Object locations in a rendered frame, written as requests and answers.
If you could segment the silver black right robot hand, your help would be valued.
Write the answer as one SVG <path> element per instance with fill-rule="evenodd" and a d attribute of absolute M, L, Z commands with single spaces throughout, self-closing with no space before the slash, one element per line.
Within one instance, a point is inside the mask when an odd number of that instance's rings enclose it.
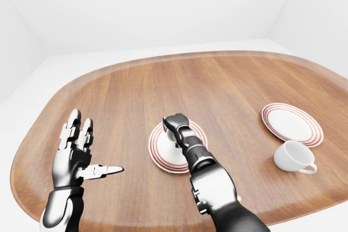
<path fill-rule="evenodd" d="M 192 194 L 200 214 L 212 214 L 240 205 L 233 179 L 203 144 L 181 114 L 163 118 L 164 131 L 182 150 L 190 172 Z"/>

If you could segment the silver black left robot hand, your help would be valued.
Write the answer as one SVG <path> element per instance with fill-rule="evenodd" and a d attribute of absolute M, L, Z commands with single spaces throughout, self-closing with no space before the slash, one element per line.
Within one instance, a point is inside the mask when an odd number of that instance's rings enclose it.
<path fill-rule="evenodd" d="M 104 178 L 124 171 L 121 166 L 91 164 L 90 146 L 93 143 L 93 121 L 81 122 L 81 112 L 73 109 L 60 133 L 60 144 L 52 165 L 55 189 L 80 187 L 85 180 Z"/>

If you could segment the white plate with red rings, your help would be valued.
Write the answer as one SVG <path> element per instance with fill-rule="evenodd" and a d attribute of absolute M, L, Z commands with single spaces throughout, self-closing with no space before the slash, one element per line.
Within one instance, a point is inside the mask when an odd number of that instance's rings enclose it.
<path fill-rule="evenodd" d="M 149 154 L 153 162 L 167 172 L 188 173 L 189 165 L 182 147 L 175 143 L 176 137 L 169 132 L 164 130 L 162 122 L 152 130 L 148 141 Z"/>
<path fill-rule="evenodd" d="M 263 107 L 261 117 L 268 130 L 283 141 L 294 140 L 307 147 L 316 147 L 324 140 L 318 122 L 295 106 L 271 103 Z"/>

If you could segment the white mug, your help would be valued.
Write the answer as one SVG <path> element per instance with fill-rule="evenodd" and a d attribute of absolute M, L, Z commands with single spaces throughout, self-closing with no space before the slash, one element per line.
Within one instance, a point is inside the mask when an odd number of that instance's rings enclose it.
<path fill-rule="evenodd" d="M 288 172 L 314 174 L 318 170 L 314 161 L 312 151 L 304 144 L 293 140 L 283 143 L 274 153 L 275 165 Z"/>

